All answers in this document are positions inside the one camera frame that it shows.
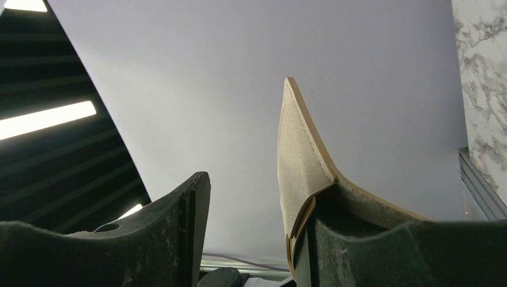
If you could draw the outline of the beige leather card holder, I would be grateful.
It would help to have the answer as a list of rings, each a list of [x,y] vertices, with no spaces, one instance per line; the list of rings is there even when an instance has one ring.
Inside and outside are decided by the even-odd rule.
[[[292,77],[284,80],[277,140],[277,176],[292,276],[295,250],[318,194],[338,189],[338,205],[366,222],[393,228],[427,218],[382,199],[347,179],[336,167]]]

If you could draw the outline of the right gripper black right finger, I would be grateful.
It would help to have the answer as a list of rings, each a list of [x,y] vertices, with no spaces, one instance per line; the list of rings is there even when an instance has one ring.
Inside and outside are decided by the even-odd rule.
[[[505,286],[506,222],[412,222],[386,229],[331,186],[295,252],[298,286]]]

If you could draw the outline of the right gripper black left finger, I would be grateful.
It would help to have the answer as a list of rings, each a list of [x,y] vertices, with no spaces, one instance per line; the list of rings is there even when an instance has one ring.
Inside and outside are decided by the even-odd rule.
[[[93,232],[1,223],[2,286],[196,286],[211,184],[197,172]]]

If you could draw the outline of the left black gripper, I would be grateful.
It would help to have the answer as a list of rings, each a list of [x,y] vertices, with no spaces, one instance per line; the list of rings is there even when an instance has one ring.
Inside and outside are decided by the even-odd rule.
[[[249,273],[241,273],[232,267],[221,267],[213,271],[201,271],[198,287],[296,287],[297,284],[291,277],[278,280],[270,280],[263,277],[253,276]]]

